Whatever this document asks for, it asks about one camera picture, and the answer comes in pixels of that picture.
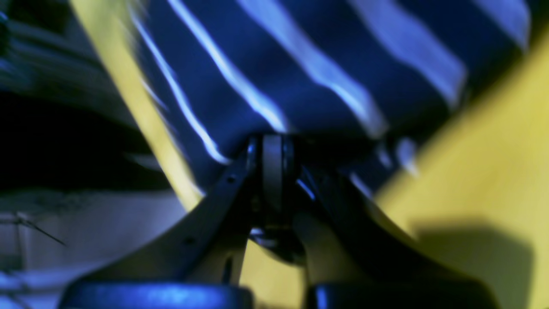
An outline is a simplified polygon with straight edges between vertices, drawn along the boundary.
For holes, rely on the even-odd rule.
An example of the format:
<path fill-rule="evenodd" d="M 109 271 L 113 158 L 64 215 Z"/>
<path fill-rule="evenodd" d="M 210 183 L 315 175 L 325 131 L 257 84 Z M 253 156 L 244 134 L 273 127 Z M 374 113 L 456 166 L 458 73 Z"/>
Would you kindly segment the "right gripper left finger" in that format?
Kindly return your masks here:
<path fill-rule="evenodd" d="M 249 237 L 275 228 L 275 136 L 252 137 L 208 195 L 155 240 L 72 283 L 60 309 L 252 309 Z"/>

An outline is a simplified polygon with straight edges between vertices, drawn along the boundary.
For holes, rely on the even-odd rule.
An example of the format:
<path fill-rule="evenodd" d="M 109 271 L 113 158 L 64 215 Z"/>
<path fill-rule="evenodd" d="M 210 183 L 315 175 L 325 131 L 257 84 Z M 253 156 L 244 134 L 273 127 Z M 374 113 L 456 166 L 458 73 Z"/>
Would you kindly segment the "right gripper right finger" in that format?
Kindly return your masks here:
<path fill-rule="evenodd" d="M 274 137 L 276 253 L 306 269 L 308 309 L 496 309 L 480 280 L 416 249 L 344 176 Z"/>

